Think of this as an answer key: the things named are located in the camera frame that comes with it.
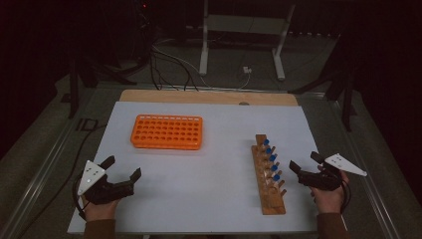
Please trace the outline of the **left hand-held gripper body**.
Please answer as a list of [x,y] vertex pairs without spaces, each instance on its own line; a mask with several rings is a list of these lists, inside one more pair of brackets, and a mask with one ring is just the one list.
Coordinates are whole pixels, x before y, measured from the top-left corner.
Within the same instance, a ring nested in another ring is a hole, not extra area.
[[77,194],[83,195],[93,204],[107,204],[133,195],[134,183],[130,179],[119,183],[110,183],[107,181],[106,170],[102,169],[99,164],[88,160]]

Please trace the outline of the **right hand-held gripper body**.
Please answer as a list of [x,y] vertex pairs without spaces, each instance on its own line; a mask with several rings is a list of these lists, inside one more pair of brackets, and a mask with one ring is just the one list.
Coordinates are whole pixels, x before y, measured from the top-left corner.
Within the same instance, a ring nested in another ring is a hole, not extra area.
[[321,190],[333,191],[342,186],[341,170],[360,176],[367,175],[366,171],[357,167],[339,153],[325,157],[325,163],[321,166],[324,168],[324,171],[321,172],[301,170],[298,174],[299,183]]

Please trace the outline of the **wooden test tube rack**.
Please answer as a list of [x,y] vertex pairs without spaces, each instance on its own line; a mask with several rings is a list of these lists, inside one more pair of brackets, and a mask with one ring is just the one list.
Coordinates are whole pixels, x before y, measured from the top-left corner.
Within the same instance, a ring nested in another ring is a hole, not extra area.
[[269,187],[267,185],[267,168],[264,166],[264,159],[262,158],[263,150],[260,150],[260,145],[262,144],[264,139],[268,139],[265,134],[256,134],[256,142],[254,145],[251,146],[262,213],[264,215],[283,215],[286,213],[284,195],[287,192],[286,189],[282,188],[285,183],[285,181],[282,179],[283,172],[281,171],[280,163],[277,161],[278,155],[275,153],[276,148],[274,146],[270,146],[269,143],[269,148],[272,150],[272,154],[275,154],[277,156],[274,161],[274,164],[278,167],[278,170],[274,173],[274,175],[278,174],[281,178],[278,182],[279,188]]

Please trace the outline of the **orange plastic test tube rack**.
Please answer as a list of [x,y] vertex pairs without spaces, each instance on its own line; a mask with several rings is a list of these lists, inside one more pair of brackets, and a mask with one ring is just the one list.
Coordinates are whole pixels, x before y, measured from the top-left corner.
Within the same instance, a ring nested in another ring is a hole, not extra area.
[[130,141],[137,148],[198,150],[202,129],[202,117],[138,115]]

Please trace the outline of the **person's left hand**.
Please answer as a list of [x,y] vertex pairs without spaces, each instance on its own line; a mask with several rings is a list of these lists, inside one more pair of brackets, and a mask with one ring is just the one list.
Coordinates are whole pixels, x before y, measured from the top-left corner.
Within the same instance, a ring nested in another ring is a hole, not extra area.
[[115,212],[119,204],[119,200],[114,200],[107,204],[93,204],[82,197],[84,203],[84,212],[88,222],[98,220],[115,219]]

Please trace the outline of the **person's right hand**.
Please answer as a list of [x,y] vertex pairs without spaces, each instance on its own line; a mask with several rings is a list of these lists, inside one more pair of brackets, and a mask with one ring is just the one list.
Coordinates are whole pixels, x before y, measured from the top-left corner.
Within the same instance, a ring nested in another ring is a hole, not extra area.
[[333,191],[311,187],[311,196],[314,198],[319,214],[342,212],[342,204],[345,200],[342,186]]

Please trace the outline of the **black tripod stand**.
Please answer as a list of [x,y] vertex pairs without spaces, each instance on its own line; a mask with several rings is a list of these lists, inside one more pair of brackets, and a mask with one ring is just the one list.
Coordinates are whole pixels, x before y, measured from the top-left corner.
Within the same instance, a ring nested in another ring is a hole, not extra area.
[[317,86],[330,82],[324,97],[328,101],[337,101],[339,97],[342,97],[341,121],[345,129],[351,131],[353,73],[358,63],[358,55],[359,48],[355,46],[353,35],[347,31],[341,33],[317,79],[300,88],[290,90],[290,94],[302,95]]
[[76,53],[71,53],[69,55],[69,66],[70,66],[70,92],[69,92],[69,102],[70,102],[70,113],[69,118],[72,119],[76,112],[79,109],[79,77],[92,75],[94,70],[98,70],[101,73],[106,74],[111,77],[114,81],[123,84],[123,85],[134,85],[134,82],[129,81],[119,75],[116,72],[113,72],[104,65],[97,63],[90,57],[78,55]]

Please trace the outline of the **white table sheet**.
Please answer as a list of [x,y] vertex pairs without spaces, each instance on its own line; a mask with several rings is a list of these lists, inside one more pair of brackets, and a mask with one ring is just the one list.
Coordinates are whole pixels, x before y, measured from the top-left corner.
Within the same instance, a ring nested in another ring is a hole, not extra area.
[[[203,141],[197,150],[136,148],[130,141],[140,114],[200,116]],[[274,148],[286,194],[286,214],[261,209],[251,147],[263,133]],[[305,233],[317,229],[317,210],[289,163],[317,168],[317,147],[300,107],[203,104],[114,105],[95,160],[115,157],[108,170],[120,182],[142,176],[133,195],[116,211],[116,230],[128,234]]]

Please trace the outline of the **dark equipment with red light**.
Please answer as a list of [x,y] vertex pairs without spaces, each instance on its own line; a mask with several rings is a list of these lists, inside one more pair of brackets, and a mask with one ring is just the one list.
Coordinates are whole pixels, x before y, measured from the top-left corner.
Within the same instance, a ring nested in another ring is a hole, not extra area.
[[150,0],[133,0],[135,19],[135,55],[139,64],[146,64],[155,35]]

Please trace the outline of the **white metal stand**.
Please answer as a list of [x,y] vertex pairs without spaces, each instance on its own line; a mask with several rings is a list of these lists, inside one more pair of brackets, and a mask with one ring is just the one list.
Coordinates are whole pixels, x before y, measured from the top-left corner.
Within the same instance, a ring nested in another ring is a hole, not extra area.
[[279,43],[272,49],[272,58],[277,79],[283,81],[286,73],[281,53],[287,39],[292,18],[296,9],[290,4],[284,18],[247,17],[234,15],[216,15],[209,13],[209,0],[203,0],[202,50],[199,64],[199,75],[206,76],[208,68],[208,33],[210,31],[278,35]]

